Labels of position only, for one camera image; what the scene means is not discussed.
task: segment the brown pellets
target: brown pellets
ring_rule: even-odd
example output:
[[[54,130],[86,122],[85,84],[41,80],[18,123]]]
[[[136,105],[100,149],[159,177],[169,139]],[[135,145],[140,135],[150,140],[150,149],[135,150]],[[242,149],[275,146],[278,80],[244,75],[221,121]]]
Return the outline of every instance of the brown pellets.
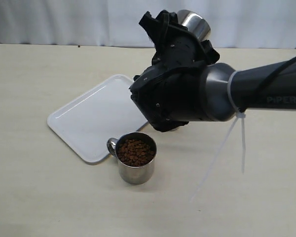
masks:
[[[117,156],[125,165],[139,167],[148,164],[154,157],[155,152],[143,141],[136,139],[126,140],[120,144]]]

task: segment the white table surface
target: white table surface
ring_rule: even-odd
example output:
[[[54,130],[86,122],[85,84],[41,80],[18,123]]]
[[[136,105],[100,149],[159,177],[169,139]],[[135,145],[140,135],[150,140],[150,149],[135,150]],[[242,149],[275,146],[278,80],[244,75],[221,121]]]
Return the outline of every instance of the white table surface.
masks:
[[[218,49],[237,70],[296,50]],[[145,69],[153,49],[0,45],[0,237],[296,237],[296,112],[248,111],[241,173],[236,125],[192,203],[230,124],[143,131],[155,173],[121,180],[114,159],[87,165],[47,126],[50,113],[114,74]]]

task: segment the white tray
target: white tray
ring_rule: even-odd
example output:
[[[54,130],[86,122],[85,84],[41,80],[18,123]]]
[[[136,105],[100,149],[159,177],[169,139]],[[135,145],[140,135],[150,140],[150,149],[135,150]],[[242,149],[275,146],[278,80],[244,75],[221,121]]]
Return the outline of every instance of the white tray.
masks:
[[[114,75],[86,92],[47,119],[48,126],[87,163],[109,154],[106,142],[147,124],[133,101],[124,75]]]

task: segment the white curtain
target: white curtain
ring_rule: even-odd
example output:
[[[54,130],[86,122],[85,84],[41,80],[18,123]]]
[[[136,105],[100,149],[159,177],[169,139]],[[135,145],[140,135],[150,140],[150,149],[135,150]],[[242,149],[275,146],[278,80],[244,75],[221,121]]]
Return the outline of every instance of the white curtain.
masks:
[[[152,47],[150,11],[188,9],[214,47],[296,48],[296,0],[0,0],[0,43]]]

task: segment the white zip tie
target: white zip tie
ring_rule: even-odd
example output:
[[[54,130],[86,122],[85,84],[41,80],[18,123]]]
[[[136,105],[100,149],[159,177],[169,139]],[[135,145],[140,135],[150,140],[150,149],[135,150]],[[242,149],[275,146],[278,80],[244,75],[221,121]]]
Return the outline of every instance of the white zip tie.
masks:
[[[193,201],[193,199],[195,198],[195,196],[197,195],[197,193],[199,192],[199,190],[201,189],[201,187],[203,186],[203,184],[207,180],[207,178],[208,178],[210,172],[212,171],[213,166],[214,166],[219,154],[222,151],[222,148],[224,147],[226,141],[228,140],[228,137],[230,136],[233,128],[235,127],[235,125],[236,125],[236,123],[237,123],[237,121],[239,119],[241,119],[241,130],[242,130],[242,162],[241,162],[241,170],[242,170],[243,174],[245,172],[245,158],[246,158],[245,117],[246,117],[246,115],[239,111],[238,107],[235,105],[235,103],[233,102],[233,99],[231,97],[231,82],[232,82],[232,79],[236,75],[237,72],[238,71],[235,71],[230,75],[229,80],[228,80],[228,85],[227,85],[228,98],[229,98],[229,101],[230,101],[231,105],[233,106],[234,110],[236,111],[236,119],[231,124],[231,126],[230,126],[224,140],[222,141],[221,145],[219,146],[219,148],[218,148],[218,150],[217,150],[217,152],[216,152],[216,154],[215,154],[209,168],[207,169],[207,172],[205,173],[203,179],[201,180],[201,182],[197,186],[196,191],[192,195],[192,197],[190,199],[190,202]]]

